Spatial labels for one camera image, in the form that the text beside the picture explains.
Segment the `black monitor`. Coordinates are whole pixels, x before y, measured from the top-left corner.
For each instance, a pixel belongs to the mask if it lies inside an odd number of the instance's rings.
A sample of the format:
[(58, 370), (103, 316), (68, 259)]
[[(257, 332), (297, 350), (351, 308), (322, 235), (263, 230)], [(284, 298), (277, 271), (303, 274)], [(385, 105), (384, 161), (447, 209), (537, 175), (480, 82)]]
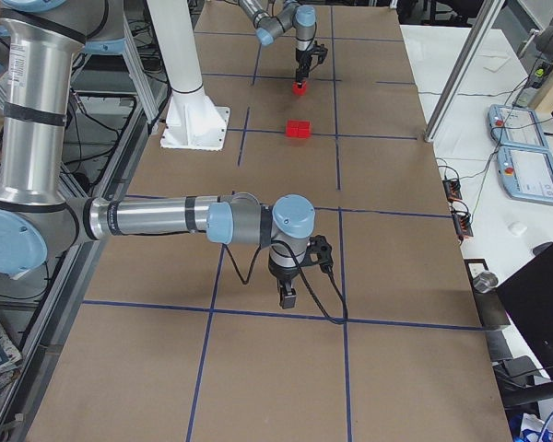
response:
[(553, 366), (553, 242), (497, 288), (501, 304), (544, 366)]

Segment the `brown paper table cover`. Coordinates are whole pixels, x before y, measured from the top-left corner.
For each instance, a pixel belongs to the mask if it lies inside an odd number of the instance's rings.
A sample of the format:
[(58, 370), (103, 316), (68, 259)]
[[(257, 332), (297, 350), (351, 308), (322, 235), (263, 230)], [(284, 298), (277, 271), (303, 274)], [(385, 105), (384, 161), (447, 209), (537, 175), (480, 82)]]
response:
[(194, 35), (225, 145), (152, 137), (127, 193), (303, 195), (332, 273), (307, 268), (283, 309), (283, 248), (111, 238), (28, 440), (509, 439), (396, 15), (317, 17), (329, 53), (298, 97), (294, 38), (262, 47), (237, 7), (207, 4)]

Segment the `steel cup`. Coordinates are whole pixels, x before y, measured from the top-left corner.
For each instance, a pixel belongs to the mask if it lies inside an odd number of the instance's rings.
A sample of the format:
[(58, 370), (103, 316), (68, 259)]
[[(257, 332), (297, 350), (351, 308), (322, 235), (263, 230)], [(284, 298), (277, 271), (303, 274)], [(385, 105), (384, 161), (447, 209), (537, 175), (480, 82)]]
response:
[(499, 285), (496, 274), (490, 271), (483, 271), (473, 277), (472, 286), (475, 292), (485, 294), (494, 290)]

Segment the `lower blue teach pendant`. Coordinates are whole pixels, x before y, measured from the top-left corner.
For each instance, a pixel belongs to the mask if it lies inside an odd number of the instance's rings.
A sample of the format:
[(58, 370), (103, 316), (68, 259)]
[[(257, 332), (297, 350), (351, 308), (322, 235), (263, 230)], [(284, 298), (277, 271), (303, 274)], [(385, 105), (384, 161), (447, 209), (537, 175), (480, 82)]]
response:
[(503, 145), (498, 166), (503, 188), (511, 198), (553, 205), (553, 156), (548, 150)]

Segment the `orange circuit board upper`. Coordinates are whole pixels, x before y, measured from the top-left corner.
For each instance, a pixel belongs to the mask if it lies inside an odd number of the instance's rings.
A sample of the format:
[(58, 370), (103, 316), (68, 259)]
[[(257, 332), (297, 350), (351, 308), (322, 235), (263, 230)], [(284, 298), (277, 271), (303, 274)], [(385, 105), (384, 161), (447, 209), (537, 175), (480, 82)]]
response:
[(447, 201), (449, 203), (462, 200), (463, 196), (461, 193), (461, 182), (459, 179), (457, 178), (445, 179), (442, 181), (442, 185), (445, 191)]

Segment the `upper blue teach pendant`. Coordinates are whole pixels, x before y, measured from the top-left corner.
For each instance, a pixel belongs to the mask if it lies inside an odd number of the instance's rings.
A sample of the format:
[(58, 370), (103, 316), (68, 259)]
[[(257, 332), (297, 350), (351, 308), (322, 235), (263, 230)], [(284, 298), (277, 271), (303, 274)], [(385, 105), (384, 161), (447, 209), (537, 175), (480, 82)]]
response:
[(488, 109), (491, 137), (501, 145), (548, 148), (544, 131), (534, 110), (491, 105)]

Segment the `blue teach pendant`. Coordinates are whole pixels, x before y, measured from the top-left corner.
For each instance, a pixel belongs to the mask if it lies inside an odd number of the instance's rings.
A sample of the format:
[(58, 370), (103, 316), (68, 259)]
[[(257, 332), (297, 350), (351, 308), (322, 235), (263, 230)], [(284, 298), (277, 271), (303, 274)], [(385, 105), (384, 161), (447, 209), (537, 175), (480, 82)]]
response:
[(548, 148), (544, 131), (534, 110), (491, 105), (488, 109), (491, 137), (501, 145)]
[(503, 145), (498, 166), (503, 188), (511, 198), (553, 205), (553, 156), (548, 150)]

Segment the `aluminium frame post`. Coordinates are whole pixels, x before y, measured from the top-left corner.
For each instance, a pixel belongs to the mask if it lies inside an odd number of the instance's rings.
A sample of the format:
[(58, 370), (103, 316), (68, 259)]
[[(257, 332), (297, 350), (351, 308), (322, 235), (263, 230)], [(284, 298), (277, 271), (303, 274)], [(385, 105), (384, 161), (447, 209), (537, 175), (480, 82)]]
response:
[(448, 119), (449, 111), (462, 85), (465, 74), (478, 50), (501, 11), (504, 0), (486, 0), (479, 11), (476, 23), (470, 29), (462, 50), (453, 66), (446, 85), (439, 97), (424, 133), (424, 140), (432, 143), (442, 124)]

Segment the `orange circuit board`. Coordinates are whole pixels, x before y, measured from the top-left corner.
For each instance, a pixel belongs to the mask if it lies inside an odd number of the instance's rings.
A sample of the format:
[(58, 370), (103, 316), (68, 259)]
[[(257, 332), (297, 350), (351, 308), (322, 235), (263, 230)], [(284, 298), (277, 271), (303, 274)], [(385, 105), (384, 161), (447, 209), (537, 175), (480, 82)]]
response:
[(472, 238), (474, 236), (471, 224), (471, 214), (469, 212), (452, 210), (451, 216), (455, 233), (459, 240), (463, 241), (466, 238)]
[(445, 191), (447, 201), (449, 203), (462, 200), (463, 196), (461, 193), (461, 182), (459, 179), (457, 178), (445, 179), (442, 181), (442, 185)]

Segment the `red cube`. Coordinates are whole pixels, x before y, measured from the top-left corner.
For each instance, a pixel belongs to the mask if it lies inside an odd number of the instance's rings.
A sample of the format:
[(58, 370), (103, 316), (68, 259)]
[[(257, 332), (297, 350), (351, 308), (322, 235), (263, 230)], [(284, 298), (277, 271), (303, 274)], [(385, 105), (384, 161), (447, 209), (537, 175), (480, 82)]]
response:
[(310, 121), (298, 121), (298, 138), (309, 138), (312, 135), (312, 125)]
[(292, 92), (297, 97), (302, 97), (306, 94), (308, 89), (308, 84), (306, 81), (303, 82), (294, 82), (292, 86)]
[(287, 120), (285, 134), (286, 137), (299, 137), (300, 122), (298, 120)]

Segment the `orange circuit board lower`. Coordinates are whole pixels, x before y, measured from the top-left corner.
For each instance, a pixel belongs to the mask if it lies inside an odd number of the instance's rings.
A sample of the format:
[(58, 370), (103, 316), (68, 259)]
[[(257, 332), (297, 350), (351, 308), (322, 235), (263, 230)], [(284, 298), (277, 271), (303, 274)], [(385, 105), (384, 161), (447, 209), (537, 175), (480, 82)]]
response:
[(474, 236), (471, 224), (471, 214), (469, 212), (452, 210), (451, 216), (455, 233), (459, 240), (463, 241), (466, 238), (472, 238)]

